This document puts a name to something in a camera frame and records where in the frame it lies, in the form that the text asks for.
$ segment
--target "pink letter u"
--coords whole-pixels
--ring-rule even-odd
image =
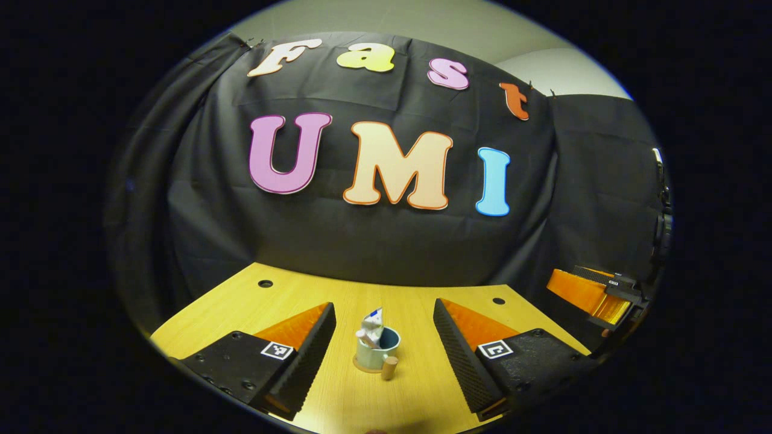
[[[252,147],[249,150],[249,174],[263,190],[280,195],[303,190],[317,169],[317,154],[322,128],[332,124],[326,113],[304,113],[295,118],[300,127],[295,167],[287,173],[273,168],[273,144],[276,132],[284,126],[284,116],[270,115],[252,121]]]

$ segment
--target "wooden table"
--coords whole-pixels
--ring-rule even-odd
[[[259,287],[260,280],[273,285]],[[174,315],[151,339],[167,356],[182,359],[230,331],[254,334],[331,301],[337,326],[327,354],[303,409],[294,421],[285,422],[323,434],[364,434],[369,429],[388,434],[457,433],[482,423],[466,406],[435,329],[432,313],[439,297],[520,332],[543,328],[582,354],[590,354],[507,285],[393,287],[309,276],[258,263]],[[494,303],[494,297],[505,303]],[[384,309],[384,325],[402,337],[396,354],[399,364],[390,381],[359,371],[352,363],[357,345],[354,332],[364,315],[377,307]]]

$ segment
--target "white wall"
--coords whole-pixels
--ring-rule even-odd
[[[497,63],[496,66],[544,95],[591,94],[632,100],[606,69],[572,48],[542,49]]]
[[[446,46],[488,63],[572,45],[511,9],[480,0],[289,0],[235,25],[250,43],[317,32],[379,32]]]

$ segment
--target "cup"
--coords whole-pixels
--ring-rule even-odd
[[[383,333],[381,333],[381,341],[379,342],[381,349],[370,348],[361,339],[357,339],[356,364],[359,368],[380,371],[386,358],[397,352],[400,341],[399,333],[389,327],[384,327]]]

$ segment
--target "blue letter i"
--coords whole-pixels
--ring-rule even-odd
[[[506,166],[510,156],[490,147],[481,147],[477,154],[485,165],[485,184],[482,199],[477,202],[477,212],[484,215],[501,216],[510,213],[510,206],[504,197],[506,187]]]

